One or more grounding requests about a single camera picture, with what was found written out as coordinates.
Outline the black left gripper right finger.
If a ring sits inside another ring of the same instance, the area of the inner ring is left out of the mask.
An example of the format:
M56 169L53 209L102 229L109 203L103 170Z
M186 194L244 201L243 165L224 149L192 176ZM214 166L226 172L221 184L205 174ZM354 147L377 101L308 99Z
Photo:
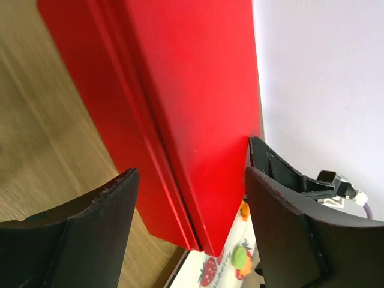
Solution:
M321 205L249 167L266 287L382 287L383 223Z

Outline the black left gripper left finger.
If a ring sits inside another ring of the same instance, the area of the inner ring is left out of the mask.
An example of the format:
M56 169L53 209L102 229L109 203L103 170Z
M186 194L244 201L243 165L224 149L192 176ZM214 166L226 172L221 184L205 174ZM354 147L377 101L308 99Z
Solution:
M22 221L1 223L2 287L117 287L139 192L128 169Z

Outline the red box lid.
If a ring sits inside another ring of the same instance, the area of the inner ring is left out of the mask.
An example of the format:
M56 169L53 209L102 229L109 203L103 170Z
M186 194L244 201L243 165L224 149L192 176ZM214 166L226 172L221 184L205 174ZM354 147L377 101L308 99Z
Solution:
M205 253L221 253L260 133L251 1L128 1L124 17L168 162Z

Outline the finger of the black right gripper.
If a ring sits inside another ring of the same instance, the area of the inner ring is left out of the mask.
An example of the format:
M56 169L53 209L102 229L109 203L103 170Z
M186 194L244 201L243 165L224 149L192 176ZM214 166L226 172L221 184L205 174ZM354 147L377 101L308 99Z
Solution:
M336 172L322 170L313 179L293 168L261 138L252 137L249 144L251 165L282 186L316 201L345 196L345 182Z

